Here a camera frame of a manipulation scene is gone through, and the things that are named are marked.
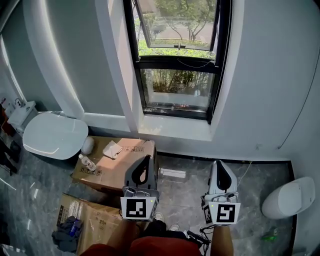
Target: window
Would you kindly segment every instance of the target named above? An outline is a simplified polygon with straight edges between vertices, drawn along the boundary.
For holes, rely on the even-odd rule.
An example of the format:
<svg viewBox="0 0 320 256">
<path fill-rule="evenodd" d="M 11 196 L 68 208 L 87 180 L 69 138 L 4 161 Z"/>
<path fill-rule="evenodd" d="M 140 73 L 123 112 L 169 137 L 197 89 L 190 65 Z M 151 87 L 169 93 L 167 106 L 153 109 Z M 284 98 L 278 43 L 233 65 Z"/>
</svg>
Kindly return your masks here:
<svg viewBox="0 0 320 256">
<path fill-rule="evenodd" d="M 145 114 L 211 123 L 222 82 L 231 0 L 123 0 Z"/>
</svg>

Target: black window frame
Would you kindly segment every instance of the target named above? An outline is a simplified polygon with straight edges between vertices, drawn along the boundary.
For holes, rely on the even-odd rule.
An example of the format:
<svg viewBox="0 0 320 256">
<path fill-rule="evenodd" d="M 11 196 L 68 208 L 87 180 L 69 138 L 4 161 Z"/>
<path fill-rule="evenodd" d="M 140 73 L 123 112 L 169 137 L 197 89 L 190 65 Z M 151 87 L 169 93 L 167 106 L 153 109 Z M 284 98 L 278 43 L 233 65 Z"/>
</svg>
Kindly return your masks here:
<svg viewBox="0 0 320 256">
<path fill-rule="evenodd" d="M 215 60 L 208 58 L 197 58 L 188 56 L 171 56 L 171 55 L 142 55 L 139 56 L 138 44 L 136 38 L 136 30 L 134 24 L 132 0 L 123 0 L 124 15 L 130 44 L 130 51 L 134 72 L 138 84 L 143 113 L 150 115 L 162 115 L 179 118 L 191 118 L 198 120 L 207 120 L 211 124 L 213 113 L 215 111 L 218 96 L 223 80 L 226 60 L 228 55 L 228 46 L 231 32 L 232 20 L 232 0 L 217 0 L 219 8 L 218 17 L 215 17 L 215 23 L 218 24 L 218 42 Z M 210 50 L 213 50 L 214 40 L 216 37 L 217 26 L 213 26 L 213 32 Z M 214 74 L 211 95 L 209 99 L 208 109 L 206 112 L 189 110 L 189 109 L 173 109 L 166 107 L 148 107 L 146 104 L 145 94 L 143 90 L 141 69 L 166 69 L 166 70 L 186 70 Z"/>
</svg>

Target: window sill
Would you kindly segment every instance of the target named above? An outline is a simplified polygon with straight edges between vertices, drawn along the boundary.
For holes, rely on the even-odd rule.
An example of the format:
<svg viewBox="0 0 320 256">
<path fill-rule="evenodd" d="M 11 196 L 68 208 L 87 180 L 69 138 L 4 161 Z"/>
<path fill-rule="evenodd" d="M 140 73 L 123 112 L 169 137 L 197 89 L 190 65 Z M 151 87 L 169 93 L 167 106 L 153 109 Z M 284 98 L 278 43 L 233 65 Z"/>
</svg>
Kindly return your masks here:
<svg viewBox="0 0 320 256">
<path fill-rule="evenodd" d="M 211 126 L 206 120 L 172 116 L 144 115 L 139 134 L 208 141 L 212 140 Z"/>
</svg>

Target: person's right arm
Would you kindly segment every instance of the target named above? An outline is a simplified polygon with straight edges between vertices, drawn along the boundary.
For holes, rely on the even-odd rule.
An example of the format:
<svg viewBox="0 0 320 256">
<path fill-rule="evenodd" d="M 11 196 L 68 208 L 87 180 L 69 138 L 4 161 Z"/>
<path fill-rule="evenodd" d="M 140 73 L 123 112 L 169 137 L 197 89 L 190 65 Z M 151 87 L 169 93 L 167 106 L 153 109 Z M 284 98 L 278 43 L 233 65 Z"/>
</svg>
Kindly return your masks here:
<svg viewBox="0 0 320 256">
<path fill-rule="evenodd" d="M 228 226 L 216 226 L 213 229 L 210 256 L 234 256 L 234 246 Z"/>
</svg>

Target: red shirt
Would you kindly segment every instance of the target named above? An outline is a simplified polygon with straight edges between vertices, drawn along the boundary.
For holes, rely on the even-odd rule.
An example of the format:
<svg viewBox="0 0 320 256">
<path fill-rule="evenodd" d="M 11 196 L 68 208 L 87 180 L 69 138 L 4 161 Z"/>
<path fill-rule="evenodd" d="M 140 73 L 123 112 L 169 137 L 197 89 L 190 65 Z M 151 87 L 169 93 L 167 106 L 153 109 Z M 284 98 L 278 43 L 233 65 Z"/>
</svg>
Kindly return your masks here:
<svg viewBox="0 0 320 256">
<path fill-rule="evenodd" d="M 117 251 L 105 244 L 90 246 L 81 256 L 118 256 Z M 198 246 L 179 238 L 147 236 L 134 240 L 128 256 L 201 256 Z"/>
</svg>

